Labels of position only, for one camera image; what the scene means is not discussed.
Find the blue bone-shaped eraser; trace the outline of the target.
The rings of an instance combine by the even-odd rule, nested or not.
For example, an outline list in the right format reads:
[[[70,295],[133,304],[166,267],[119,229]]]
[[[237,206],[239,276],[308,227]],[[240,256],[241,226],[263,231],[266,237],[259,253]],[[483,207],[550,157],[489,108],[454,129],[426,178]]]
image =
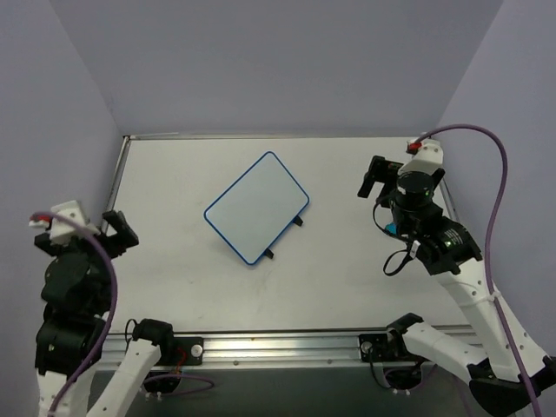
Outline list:
[[[384,227],[385,232],[388,235],[397,235],[395,224],[390,222]]]

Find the blue framed whiteboard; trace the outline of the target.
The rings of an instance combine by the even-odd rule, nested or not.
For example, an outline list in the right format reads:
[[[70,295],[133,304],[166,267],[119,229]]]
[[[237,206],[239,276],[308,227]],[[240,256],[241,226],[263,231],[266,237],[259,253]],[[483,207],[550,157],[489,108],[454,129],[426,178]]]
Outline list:
[[[245,264],[254,266],[309,203],[286,165],[267,151],[209,204],[203,217]]]

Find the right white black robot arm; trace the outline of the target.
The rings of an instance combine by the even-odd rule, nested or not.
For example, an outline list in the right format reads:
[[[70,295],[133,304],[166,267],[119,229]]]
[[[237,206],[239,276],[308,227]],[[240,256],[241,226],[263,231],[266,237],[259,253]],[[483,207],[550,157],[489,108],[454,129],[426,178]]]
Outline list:
[[[497,291],[487,283],[479,246],[460,223],[434,203],[444,175],[401,171],[401,163],[374,156],[358,192],[382,189],[376,208],[389,209],[394,228],[385,235],[403,242],[403,265],[419,261],[455,301],[479,347],[430,326],[414,313],[387,325],[379,354],[393,361],[428,360],[466,383],[492,416],[508,416],[532,404],[555,384],[555,359],[536,344]]]

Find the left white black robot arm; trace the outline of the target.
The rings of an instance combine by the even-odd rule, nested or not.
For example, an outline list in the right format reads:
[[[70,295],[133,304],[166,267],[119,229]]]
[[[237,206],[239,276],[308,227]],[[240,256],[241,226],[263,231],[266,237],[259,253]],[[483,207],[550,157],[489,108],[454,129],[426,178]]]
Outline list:
[[[34,244],[52,261],[44,274],[43,324],[36,335],[35,369],[41,416],[124,416],[155,364],[175,353],[171,324],[140,321],[121,364],[95,404],[90,389],[103,344],[116,312],[118,288],[112,261],[138,245],[123,212],[103,219],[114,229],[106,235],[85,215],[78,201],[31,216],[42,228]]]

